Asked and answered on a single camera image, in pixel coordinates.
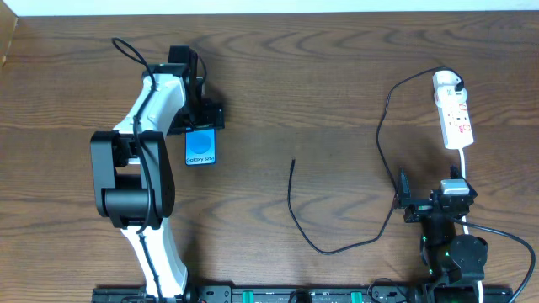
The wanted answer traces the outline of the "blue Galaxy smartphone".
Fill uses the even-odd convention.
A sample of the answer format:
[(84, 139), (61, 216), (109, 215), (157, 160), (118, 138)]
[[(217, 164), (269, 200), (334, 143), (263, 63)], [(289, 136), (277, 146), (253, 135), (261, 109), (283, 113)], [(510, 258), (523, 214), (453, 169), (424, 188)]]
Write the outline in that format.
[(197, 130), (185, 134), (185, 164), (188, 166), (216, 163), (216, 131)]

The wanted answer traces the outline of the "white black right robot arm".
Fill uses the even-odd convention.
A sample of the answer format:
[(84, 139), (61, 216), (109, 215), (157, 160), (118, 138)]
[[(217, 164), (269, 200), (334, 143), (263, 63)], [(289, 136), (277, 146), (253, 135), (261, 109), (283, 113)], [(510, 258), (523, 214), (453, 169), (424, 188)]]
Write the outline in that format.
[(406, 223), (422, 228), (420, 255), (430, 279), (414, 291), (415, 302), (464, 302), (479, 297), (478, 282), (484, 279), (488, 244), (481, 237), (456, 233), (456, 222), (467, 215), (477, 192), (455, 166), (451, 177), (424, 199), (411, 194), (408, 176), (398, 171), (395, 206), (404, 210)]

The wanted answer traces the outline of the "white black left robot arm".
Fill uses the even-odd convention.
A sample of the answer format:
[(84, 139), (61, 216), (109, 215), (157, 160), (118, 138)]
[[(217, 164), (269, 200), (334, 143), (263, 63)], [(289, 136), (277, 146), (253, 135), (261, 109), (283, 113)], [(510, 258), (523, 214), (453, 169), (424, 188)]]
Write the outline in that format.
[(127, 116), (90, 140), (95, 204), (132, 245), (146, 283), (98, 287), (92, 300), (198, 302), (169, 225), (176, 192), (166, 139), (185, 136), (188, 166), (215, 163), (216, 133), (225, 126), (223, 107), (205, 97), (206, 76), (198, 73), (205, 63), (189, 46), (173, 45), (166, 62), (150, 64), (124, 40), (112, 43), (145, 70)]

